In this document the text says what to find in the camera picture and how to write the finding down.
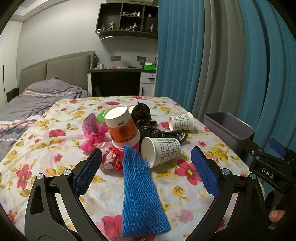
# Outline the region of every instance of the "orange paper cup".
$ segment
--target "orange paper cup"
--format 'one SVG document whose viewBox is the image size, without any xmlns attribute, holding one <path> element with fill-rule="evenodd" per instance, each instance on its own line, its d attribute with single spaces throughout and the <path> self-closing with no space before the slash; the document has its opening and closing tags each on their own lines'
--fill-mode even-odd
<svg viewBox="0 0 296 241">
<path fill-rule="evenodd" d="M 105 111 L 104 118 L 115 147 L 133 146 L 140 140 L 140 132 L 127 106 L 123 104 L 112 106 Z"/>
</svg>

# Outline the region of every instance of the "striped blanket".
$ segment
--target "striped blanket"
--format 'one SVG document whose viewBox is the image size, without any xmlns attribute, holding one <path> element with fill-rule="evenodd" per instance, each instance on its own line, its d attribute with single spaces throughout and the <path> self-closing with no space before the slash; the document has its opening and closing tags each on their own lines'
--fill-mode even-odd
<svg viewBox="0 0 296 241">
<path fill-rule="evenodd" d="M 30 85 L 0 110 L 0 162 L 22 136 L 58 99 L 90 97 L 89 92 L 61 80 Z"/>
</svg>

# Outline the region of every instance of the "green box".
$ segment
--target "green box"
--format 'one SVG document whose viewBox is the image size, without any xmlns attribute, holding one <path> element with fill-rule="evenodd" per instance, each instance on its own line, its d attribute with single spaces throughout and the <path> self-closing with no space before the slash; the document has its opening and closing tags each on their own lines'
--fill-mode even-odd
<svg viewBox="0 0 296 241">
<path fill-rule="evenodd" d="M 155 65 L 147 65 L 147 64 L 145 64 L 144 69 L 153 69 L 153 70 L 155 70 Z"/>
</svg>

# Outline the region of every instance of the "upholstered headboard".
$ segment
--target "upholstered headboard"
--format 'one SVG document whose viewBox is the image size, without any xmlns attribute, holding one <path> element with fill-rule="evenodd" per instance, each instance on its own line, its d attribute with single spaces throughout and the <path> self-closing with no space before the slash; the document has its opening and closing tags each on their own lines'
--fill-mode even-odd
<svg viewBox="0 0 296 241">
<path fill-rule="evenodd" d="M 95 52 L 81 52 L 64 55 L 30 65 L 20 72 L 19 92 L 41 80 L 50 80 L 57 76 L 68 84 L 77 85 L 87 90 L 87 73 L 95 57 Z"/>
</svg>

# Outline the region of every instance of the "air conditioner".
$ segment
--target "air conditioner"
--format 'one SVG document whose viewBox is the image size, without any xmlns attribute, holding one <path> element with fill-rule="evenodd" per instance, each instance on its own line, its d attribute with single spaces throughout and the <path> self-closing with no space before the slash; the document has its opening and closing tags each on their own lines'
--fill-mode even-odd
<svg viewBox="0 0 296 241">
<path fill-rule="evenodd" d="M 107 3 L 133 3 L 133 4 L 144 4 L 144 5 L 152 5 L 153 0 L 106 0 Z"/>
</svg>

